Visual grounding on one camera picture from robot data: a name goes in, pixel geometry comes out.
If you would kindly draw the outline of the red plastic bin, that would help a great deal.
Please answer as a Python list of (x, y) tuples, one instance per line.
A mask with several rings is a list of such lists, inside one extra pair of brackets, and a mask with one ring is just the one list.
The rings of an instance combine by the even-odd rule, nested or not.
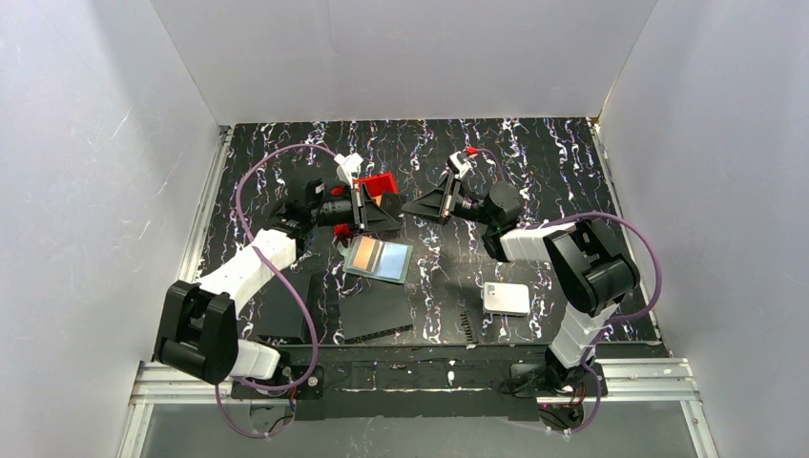
[[(386, 191), (399, 194), (398, 185), (396, 184), (393, 174), (390, 172), (373, 175), (369, 177), (361, 177), (356, 179), (355, 183), (359, 183), (362, 185), (365, 197), (379, 199), (381, 194)], [(343, 184), (344, 183), (329, 185), (328, 190), (332, 186)], [(366, 232), (350, 233), (346, 225), (339, 225), (333, 228), (334, 228), (334, 236), (336, 238), (350, 239), (351, 237), (356, 236), (358, 234), (366, 234)]]

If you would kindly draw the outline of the orange card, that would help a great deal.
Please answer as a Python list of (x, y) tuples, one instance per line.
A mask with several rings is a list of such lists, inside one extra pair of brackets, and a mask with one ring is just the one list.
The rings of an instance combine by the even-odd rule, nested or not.
[(352, 268), (373, 271), (377, 263), (381, 242), (377, 239), (362, 236), (353, 241), (353, 255), (349, 265)]

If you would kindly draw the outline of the mint green card holder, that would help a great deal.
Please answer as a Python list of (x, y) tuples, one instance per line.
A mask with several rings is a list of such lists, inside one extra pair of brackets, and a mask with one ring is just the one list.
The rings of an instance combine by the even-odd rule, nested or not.
[(373, 271), (363, 271), (349, 265), (354, 251), (353, 241), (359, 237), (362, 236), (353, 237), (351, 240), (341, 239), (337, 244), (337, 249), (343, 256), (343, 271), (371, 280), (404, 284), (412, 259), (413, 247), (408, 244), (377, 239), (381, 242), (381, 246), (375, 268)]

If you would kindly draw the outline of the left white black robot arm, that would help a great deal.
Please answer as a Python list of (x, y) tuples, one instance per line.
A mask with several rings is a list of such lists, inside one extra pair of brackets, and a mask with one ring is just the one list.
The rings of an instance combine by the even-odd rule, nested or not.
[(282, 354), (239, 337), (241, 309), (303, 254), (314, 229), (344, 225), (351, 234), (397, 230), (404, 202), (393, 191), (373, 194), (365, 182), (308, 182), (300, 195), (277, 203), (268, 226), (218, 269), (196, 282), (178, 280), (169, 286), (155, 360), (210, 385), (228, 378), (274, 380)]

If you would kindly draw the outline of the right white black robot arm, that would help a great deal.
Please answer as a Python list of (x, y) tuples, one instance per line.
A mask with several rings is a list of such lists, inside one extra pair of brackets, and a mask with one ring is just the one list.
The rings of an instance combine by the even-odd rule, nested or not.
[(515, 186), (494, 183), (483, 198), (474, 198), (453, 173), (442, 185), (403, 205), (404, 213), (444, 224), (452, 217), (482, 223), (481, 241), (500, 262), (543, 261), (555, 272), (567, 300), (560, 329), (545, 352), (544, 362), (526, 375), (501, 385), (517, 394), (528, 388), (557, 391), (578, 387), (595, 356), (595, 338), (640, 282), (628, 251), (605, 225), (609, 215), (574, 215), (543, 227), (521, 227), (525, 204)]

